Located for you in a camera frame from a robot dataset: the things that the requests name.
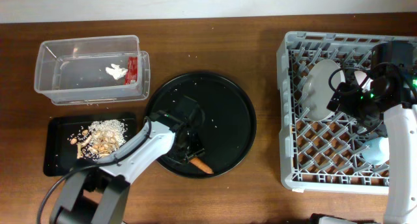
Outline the orange carrot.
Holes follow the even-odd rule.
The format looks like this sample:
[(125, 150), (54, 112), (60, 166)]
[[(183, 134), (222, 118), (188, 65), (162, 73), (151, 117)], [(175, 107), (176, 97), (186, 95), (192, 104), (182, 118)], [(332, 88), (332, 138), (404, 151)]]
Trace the orange carrot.
[(206, 174), (212, 175), (214, 171), (202, 160), (200, 160), (198, 157), (194, 157), (190, 160), (190, 163), (196, 166), (198, 169), (203, 171)]

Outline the grey round plate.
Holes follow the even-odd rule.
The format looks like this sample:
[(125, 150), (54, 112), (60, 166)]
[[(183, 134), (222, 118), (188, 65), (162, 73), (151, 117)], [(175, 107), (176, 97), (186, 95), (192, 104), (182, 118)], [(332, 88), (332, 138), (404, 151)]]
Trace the grey round plate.
[(302, 89), (302, 107), (308, 108), (306, 115), (312, 121), (329, 119), (334, 115), (334, 111), (328, 110), (334, 91), (329, 87), (328, 80), (330, 75), (339, 69), (340, 66), (330, 59), (319, 61), (307, 75), (307, 80)]

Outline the light blue cup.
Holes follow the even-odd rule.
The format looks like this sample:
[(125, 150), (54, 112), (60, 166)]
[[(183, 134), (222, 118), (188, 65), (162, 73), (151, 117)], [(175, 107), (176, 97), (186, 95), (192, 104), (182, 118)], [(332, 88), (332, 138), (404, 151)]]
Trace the light blue cup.
[(387, 137), (378, 137), (364, 143), (366, 149), (362, 157), (372, 165), (382, 165), (389, 160), (389, 140)]

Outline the red snack wrapper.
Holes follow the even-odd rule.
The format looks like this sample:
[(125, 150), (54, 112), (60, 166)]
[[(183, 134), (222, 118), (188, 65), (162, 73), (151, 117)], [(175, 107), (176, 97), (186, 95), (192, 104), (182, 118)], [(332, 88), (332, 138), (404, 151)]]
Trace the red snack wrapper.
[(129, 57), (128, 58), (128, 68), (127, 73), (125, 75), (124, 84), (130, 85), (137, 82), (138, 77), (138, 58), (137, 57)]

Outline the white tissue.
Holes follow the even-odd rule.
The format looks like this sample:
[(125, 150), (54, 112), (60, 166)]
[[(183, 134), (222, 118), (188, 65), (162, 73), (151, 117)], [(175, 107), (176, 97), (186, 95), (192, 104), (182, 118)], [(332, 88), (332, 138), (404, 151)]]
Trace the white tissue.
[(111, 64), (110, 67), (106, 67), (105, 71), (107, 74), (111, 75), (114, 80), (119, 80), (127, 74), (128, 69), (122, 68), (118, 64)]

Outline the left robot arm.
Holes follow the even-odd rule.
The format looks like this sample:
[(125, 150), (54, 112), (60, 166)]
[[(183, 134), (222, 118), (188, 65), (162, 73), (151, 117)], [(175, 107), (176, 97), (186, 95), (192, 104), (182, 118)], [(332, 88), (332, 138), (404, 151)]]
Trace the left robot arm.
[(143, 128), (120, 149), (82, 162), (58, 180), (63, 189), (50, 223), (122, 223), (130, 186), (161, 156), (187, 163), (197, 156), (197, 131), (205, 121), (197, 101), (183, 96), (166, 111), (146, 116)]

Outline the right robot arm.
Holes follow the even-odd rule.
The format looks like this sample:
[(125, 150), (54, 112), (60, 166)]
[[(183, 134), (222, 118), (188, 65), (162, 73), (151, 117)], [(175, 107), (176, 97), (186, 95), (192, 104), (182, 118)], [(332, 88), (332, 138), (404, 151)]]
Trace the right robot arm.
[(416, 222), (416, 64), (411, 42), (392, 40), (371, 49), (368, 69), (342, 67), (325, 59), (309, 71), (303, 97), (311, 98), (313, 120), (342, 112), (372, 132), (385, 126), (390, 185), (385, 223)]

